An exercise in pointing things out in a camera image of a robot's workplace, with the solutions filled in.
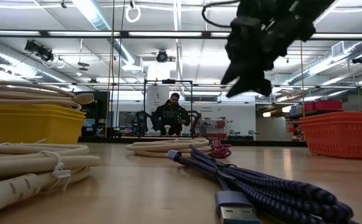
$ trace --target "orange basket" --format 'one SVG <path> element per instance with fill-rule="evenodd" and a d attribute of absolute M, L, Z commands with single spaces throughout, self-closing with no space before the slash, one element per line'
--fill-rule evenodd
<path fill-rule="evenodd" d="M 334 112 L 300 121 L 311 153 L 362 159 L 362 112 Z"/>

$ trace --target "yellow basket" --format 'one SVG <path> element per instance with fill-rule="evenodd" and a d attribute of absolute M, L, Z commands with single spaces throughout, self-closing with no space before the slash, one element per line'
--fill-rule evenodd
<path fill-rule="evenodd" d="M 76 144 L 85 113 L 55 105 L 0 105 L 0 143 Z"/>

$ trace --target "cable bundle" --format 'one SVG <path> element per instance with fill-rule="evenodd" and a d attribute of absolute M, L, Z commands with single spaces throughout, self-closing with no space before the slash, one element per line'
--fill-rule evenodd
<path fill-rule="evenodd" d="M 231 155 L 231 151 L 228 148 L 219 147 L 218 144 L 209 146 L 209 140 L 204 138 L 197 138 L 191 140 L 165 140 L 154 142 L 134 142 L 127 145 L 128 151 L 134 151 L 136 155 L 166 158 L 167 152 L 171 149 L 176 149 L 182 152 L 185 157 L 189 157 L 191 149 L 189 146 L 194 146 L 196 150 L 199 150 L 203 154 L 207 154 L 213 157 L 226 158 Z"/>
<path fill-rule="evenodd" d="M 59 144 L 0 144 L 0 209 L 88 177 L 102 160 L 88 147 Z"/>
<path fill-rule="evenodd" d="M 223 190 L 237 190 L 259 210 L 285 223 L 352 224 L 352 209 L 330 192 L 311 184 L 284 180 L 257 171 L 223 164 L 191 148 L 191 158 L 169 156 L 216 179 Z"/>
<path fill-rule="evenodd" d="M 92 94 L 81 94 L 76 96 L 74 93 L 63 91 L 55 87 L 32 83 L 0 81 L 0 104 L 59 105 L 80 111 L 80 105 L 89 104 L 94 102 L 94 100 Z"/>

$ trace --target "security camera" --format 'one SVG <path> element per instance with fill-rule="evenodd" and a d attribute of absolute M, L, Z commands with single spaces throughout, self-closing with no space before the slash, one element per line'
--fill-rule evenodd
<path fill-rule="evenodd" d="M 157 62 L 166 62 L 169 59 L 165 50 L 160 50 L 159 53 L 156 55 Z"/>

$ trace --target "black jacket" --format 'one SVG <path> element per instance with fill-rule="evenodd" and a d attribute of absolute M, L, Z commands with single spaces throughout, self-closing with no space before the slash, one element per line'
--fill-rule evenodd
<path fill-rule="evenodd" d="M 175 125 L 180 120 L 186 120 L 186 126 L 188 126 L 191 122 L 190 117 L 187 113 L 187 110 L 182 108 L 180 105 L 170 106 L 170 100 L 162 105 L 158 106 L 153 117 L 160 118 L 160 125 Z"/>

